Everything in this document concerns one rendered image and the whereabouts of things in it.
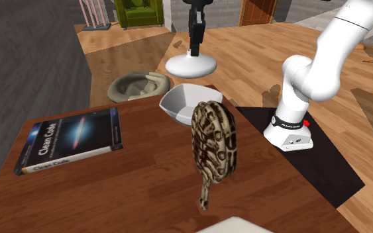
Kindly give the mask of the white flat object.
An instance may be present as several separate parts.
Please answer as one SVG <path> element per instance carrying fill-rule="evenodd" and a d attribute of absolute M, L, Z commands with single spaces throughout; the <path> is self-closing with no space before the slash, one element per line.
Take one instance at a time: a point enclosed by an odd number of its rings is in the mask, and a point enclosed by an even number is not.
<path fill-rule="evenodd" d="M 273 233 L 241 217 L 233 216 L 196 233 Z"/>

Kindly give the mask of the brown patterned paddle-shaped figure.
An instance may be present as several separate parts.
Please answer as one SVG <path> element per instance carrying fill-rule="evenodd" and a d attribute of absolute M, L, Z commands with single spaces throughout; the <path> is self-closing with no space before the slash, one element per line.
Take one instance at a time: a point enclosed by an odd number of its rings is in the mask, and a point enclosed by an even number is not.
<path fill-rule="evenodd" d="M 192 152 L 203 184 L 200 208 L 209 206 L 210 184 L 230 177 L 237 166 L 237 130 L 232 113 L 222 103 L 200 102 L 191 120 Z"/>

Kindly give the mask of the brown wooden door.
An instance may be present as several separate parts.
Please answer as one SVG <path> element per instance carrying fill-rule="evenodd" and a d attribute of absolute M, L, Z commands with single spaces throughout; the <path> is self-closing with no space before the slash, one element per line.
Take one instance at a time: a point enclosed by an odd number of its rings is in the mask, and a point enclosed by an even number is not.
<path fill-rule="evenodd" d="M 270 24 L 279 0 L 242 0 L 239 26 Z"/>

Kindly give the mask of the beige round pet bed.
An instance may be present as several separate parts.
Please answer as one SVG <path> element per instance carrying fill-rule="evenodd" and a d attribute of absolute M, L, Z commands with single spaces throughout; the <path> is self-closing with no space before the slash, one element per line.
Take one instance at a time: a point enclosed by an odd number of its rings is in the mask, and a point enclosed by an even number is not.
<path fill-rule="evenodd" d="M 165 94 L 170 78 L 151 71 L 137 71 L 118 77 L 109 86 L 107 96 L 115 103 Z"/>

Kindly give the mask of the white round dome object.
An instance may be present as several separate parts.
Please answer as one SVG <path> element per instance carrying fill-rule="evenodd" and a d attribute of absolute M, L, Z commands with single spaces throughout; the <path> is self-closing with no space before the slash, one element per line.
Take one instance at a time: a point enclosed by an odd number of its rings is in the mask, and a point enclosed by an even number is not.
<path fill-rule="evenodd" d="M 165 64 L 166 71 L 180 78 L 195 79 L 213 73 L 217 68 L 216 60 L 208 55 L 192 56 L 188 49 L 186 54 L 170 58 Z"/>

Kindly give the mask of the brown wooden table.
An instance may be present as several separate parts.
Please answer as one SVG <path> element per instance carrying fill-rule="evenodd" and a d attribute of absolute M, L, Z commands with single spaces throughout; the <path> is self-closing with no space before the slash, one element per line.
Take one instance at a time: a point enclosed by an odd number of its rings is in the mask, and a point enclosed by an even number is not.
<path fill-rule="evenodd" d="M 18 176 L 27 120 L 0 171 L 0 233 L 196 233 L 232 216 L 274 233 L 358 233 L 234 107 L 237 169 L 201 210 L 191 131 L 159 102 L 117 105 L 121 150 Z"/>

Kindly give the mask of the pink rack on grey base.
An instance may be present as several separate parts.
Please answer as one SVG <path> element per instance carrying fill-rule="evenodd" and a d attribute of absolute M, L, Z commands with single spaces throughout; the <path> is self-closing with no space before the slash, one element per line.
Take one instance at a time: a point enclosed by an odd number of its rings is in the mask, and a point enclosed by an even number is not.
<path fill-rule="evenodd" d="M 78 0 L 78 3 L 85 21 L 82 31 L 109 30 L 111 23 L 104 0 Z"/>

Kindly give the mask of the dark blue hardcover book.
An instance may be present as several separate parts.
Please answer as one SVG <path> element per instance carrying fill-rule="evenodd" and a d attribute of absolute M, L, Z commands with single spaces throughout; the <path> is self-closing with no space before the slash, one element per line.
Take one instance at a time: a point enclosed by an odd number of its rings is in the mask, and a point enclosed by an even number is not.
<path fill-rule="evenodd" d="M 123 148 L 118 108 L 35 123 L 14 167 L 24 175 Z"/>

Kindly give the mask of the white angular bowl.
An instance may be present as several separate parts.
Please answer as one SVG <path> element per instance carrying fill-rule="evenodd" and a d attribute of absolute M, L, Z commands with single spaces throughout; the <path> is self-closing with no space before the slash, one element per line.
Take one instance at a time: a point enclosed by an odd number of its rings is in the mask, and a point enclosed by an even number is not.
<path fill-rule="evenodd" d="M 159 107 L 174 121 L 191 126 L 194 108 L 200 102 L 222 102 L 223 94 L 215 89 L 183 83 L 175 86 L 160 100 Z"/>

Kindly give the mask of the black robot stand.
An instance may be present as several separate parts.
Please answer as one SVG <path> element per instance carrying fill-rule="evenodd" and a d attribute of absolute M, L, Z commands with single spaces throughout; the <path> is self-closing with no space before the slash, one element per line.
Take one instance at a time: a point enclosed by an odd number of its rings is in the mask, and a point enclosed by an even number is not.
<path fill-rule="evenodd" d="M 305 116 L 314 143 L 311 149 L 283 152 L 256 135 L 255 132 L 264 132 L 275 111 L 238 107 L 237 112 L 254 130 L 238 123 L 245 152 L 235 176 L 217 190 L 217 198 L 225 196 L 230 187 L 236 191 L 231 199 L 235 212 L 299 214 L 339 207 L 364 187 L 311 115 Z"/>

